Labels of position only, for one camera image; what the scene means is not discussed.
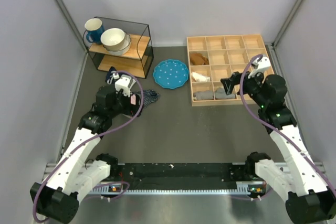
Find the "pink underwear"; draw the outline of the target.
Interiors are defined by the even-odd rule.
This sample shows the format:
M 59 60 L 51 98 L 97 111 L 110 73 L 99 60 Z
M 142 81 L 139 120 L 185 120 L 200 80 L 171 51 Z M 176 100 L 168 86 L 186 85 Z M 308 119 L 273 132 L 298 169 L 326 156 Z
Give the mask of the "pink underwear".
M 130 103 L 133 104 L 133 105 L 136 105 L 136 103 L 137 103 L 137 96 L 135 94 L 133 94 L 130 97 Z

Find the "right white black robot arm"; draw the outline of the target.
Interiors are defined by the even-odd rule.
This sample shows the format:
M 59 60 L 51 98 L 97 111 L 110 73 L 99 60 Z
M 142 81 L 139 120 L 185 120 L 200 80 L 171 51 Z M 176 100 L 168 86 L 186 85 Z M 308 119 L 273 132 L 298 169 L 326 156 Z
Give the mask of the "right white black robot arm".
M 285 105 L 287 94 L 283 77 L 257 73 L 234 72 L 222 78 L 221 84 L 231 94 L 239 82 L 242 94 L 249 95 L 259 106 L 254 116 L 263 124 L 280 150 L 287 174 L 280 170 L 265 153 L 251 153 L 246 160 L 245 174 L 256 180 L 262 178 L 281 197 L 293 223 L 315 223 L 335 217 L 335 189 L 313 163 L 303 144 L 297 122 Z

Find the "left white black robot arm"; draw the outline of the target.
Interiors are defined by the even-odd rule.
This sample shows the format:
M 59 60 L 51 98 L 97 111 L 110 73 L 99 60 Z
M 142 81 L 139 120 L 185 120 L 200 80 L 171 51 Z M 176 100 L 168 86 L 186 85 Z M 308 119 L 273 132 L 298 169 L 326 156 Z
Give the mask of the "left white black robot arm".
M 103 86 L 96 93 L 91 109 L 80 119 L 74 137 L 63 156 L 43 180 L 30 189 L 35 223 L 49 219 L 70 223 L 79 205 L 104 179 L 114 180 L 119 168 L 110 156 L 93 162 L 85 172 L 80 170 L 102 138 L 130 124 L 142 111 L 144 93 L 115 84 Z

